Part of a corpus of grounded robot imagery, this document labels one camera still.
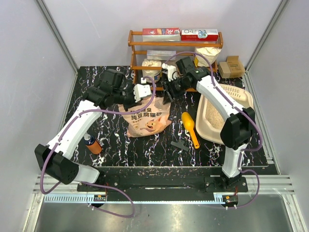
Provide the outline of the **pink cat litter bag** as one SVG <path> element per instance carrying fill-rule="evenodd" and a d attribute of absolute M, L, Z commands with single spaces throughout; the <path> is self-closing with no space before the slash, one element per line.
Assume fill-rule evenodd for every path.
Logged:
<path fill-rule="evenodd" d="M 122 115 L 128 122 L 128 137 L 144 137 L 161 133 L 171 124 L 169 120 L 170 103 L 163 104 L 164 98 L 155 97 L 152 103 L 136 114 Z"/>

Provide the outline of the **yellow plastic litter scoop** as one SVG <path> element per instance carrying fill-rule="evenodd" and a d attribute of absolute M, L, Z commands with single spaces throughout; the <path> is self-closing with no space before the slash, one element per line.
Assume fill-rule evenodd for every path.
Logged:
<path fill-rule="evenodd" d="M 191 140 L 193 142 L 194 148 L 199 149 L 200 145 L 197 139 L 197 136 L 195 134 L 194 128 L 195 128 L 195 123 L 192 117 L 188 112 L 183 112 L 182 113 L 182 122 L 184 125 L 184 128 L 189 132 Z"/>

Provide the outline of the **black bag clip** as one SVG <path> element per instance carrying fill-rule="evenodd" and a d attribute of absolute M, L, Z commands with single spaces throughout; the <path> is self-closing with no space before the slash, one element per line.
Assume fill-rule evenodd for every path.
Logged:
<path fill-rule="evenodd" d="M 177 148 L 179 148 L 179 149 L 181 149 L 181 150 L 184 150 L 184 151 L 186 151 L 186 152 L 189 151 L 189 148 L 186 147 L 186 146 L 184 145 L 184 141 L 183 141 L 183 140 L 178 140 L 178 142 L 171 141 L 170 144 L 171 144 L 172 146 L 177 147 Z"/>

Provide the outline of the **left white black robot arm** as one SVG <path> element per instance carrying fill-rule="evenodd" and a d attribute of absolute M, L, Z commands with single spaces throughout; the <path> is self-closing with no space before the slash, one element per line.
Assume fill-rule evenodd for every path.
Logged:
<path fill-rule="evenodd" d="M 121 87 L 123 79 L 122 72 L 105 70 L 103 76 L 84 92 L 64 128 L 47 145 L 37 145 L 34 152 L 42 174 L 48 174 L 66 185 L 79 181 L 88 182 L 94 191 L 103 189 L 105 180 L 99 176 L 99 170 L 77 164 L 71 161 L 71 157 L 90 126 L 102 115 L 102 110 L 114 104 L 121 104 L 128 109 L 141 100 L 140 85 Z"/>

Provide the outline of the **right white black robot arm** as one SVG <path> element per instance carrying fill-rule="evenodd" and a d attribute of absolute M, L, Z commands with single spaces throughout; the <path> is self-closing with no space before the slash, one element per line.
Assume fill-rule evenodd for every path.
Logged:
<path fill-rule="evenodd" d="M 224 191 L 231 191 L 241 179 L 240 161 L 253 135 L 254 109 L 232 99 L 217 83 L 213 72 L 207 67 L 196 67 L 190 57 L 183 57 L 175 65 L 163 63 L 161 70 L 167 75 L 162 85 L 171 102 L 193 88 L 211 102 L 225 121 L 220 132 L 225 160 L 215 183 Z"/>

